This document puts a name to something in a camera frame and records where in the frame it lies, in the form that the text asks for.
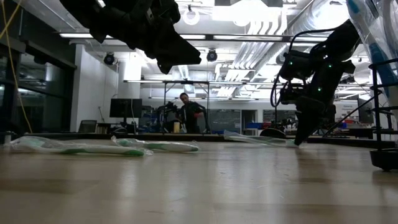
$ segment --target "person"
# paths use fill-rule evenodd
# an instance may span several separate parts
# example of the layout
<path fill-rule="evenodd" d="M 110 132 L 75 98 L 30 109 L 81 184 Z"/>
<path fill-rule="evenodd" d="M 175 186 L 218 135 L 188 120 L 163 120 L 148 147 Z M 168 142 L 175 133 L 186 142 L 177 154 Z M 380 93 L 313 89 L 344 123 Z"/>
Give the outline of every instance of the person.
<path fill-rule="evenodd" d="M 180 100 L 184 105 L 181 107 L 181 116 L 179 118 L 185 123 L 187 133 L 200 133 L 198 118 L 204 115 L 205 108 L 197 102 L 190 101 L 186 93 L 180 94 Z"/>

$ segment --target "black monitor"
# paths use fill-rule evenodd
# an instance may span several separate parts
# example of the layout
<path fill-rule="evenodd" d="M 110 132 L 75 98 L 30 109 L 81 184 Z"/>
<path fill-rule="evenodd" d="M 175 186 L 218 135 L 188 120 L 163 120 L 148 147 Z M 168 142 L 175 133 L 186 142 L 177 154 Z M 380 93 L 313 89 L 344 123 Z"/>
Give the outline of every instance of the black monitor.
<path fill-rule="evenodd" d="M 358 98 L 358 106 L 361 106 L 365 102 L 366 100 Z M 363 105 L 358 110 L 359 122 L 364 124 L 373 124 L 374 120 L 373 120 L 373 113 L 371 112 L 372 109 L 373 109 L 372 101 Z"/>
<path fill-rule="evenodd" d="M 140 118 L 142 113 L 142 99 L 112 99 L 111 118 Z"/>

